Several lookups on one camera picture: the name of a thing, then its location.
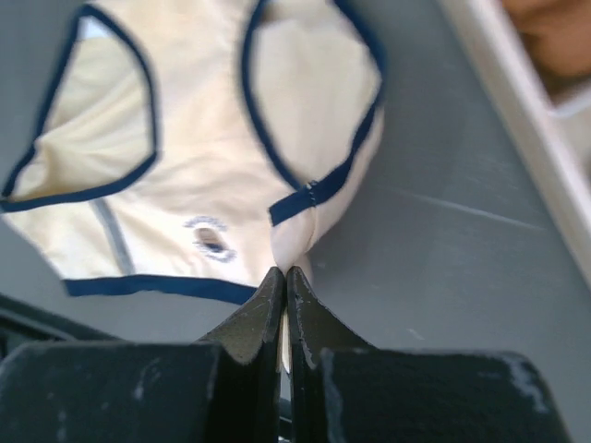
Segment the gray table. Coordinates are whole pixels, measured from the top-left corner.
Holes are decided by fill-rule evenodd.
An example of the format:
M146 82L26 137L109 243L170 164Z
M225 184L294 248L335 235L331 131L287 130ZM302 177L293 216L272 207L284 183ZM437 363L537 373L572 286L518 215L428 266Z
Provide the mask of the gray table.
M0 2L2 177L77 3ZM586 443L591 294L499 117L434 0L355 3L388 45L388 120L368 180L312 253L317 293L382 347L527 355ZM191 341L235 309L157 293L68 299L4 224L0 239L1 292L130 339Z

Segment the black clamp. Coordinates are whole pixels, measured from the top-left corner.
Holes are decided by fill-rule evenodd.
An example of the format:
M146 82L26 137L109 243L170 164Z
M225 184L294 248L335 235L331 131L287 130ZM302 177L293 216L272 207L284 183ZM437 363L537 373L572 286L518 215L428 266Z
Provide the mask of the black clamp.
M286 278L271 269L245 305L189 345L108 340L2 303L0 336L4 326L55 340L20 345L0 365L2 443L569 441L523 357L378 350L297 268ZM285 310L291 407L279 399Z

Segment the garment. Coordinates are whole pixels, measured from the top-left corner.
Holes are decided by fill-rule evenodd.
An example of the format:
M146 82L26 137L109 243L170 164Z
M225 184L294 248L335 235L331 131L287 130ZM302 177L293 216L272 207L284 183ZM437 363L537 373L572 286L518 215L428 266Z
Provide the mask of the garment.
M383 51L344 1L98 0L58 64L0 207L74 296L244 303L380 141Z

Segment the logo patch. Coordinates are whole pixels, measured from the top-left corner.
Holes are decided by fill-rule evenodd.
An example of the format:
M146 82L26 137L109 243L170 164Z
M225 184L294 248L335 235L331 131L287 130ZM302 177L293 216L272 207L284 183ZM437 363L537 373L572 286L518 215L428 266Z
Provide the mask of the logo patch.
M221 221L213 217L199 216L187 221L183 226L193 230L193 245L205 257L222 263L229 263L235 259L236 252L223 240L222 233L228 228Z

